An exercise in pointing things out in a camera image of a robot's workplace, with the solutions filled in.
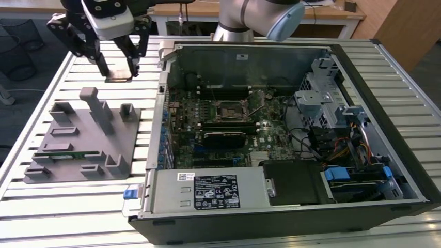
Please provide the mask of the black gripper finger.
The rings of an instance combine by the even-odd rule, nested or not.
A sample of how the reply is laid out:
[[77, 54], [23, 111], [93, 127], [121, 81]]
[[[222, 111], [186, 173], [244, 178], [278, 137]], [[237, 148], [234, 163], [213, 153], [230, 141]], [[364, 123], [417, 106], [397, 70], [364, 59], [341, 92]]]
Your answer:
[[109, 68], [100, 51], [100, 41], [84, 14], [55, 13], [47, 23], [48, 29], [77, 57], [87, 57], [97, 65], [101, 76], [109, 76]]
[[139, 59], [146, 54], [150, 24], [152, 19], [148, 15], [135, 19], [135, 26], [131, 34], [139, 35], [137, 44], [132, 42], [129, 35], [115, 38], [115, 44], [127, 58], [131, 78], [139, 76]]

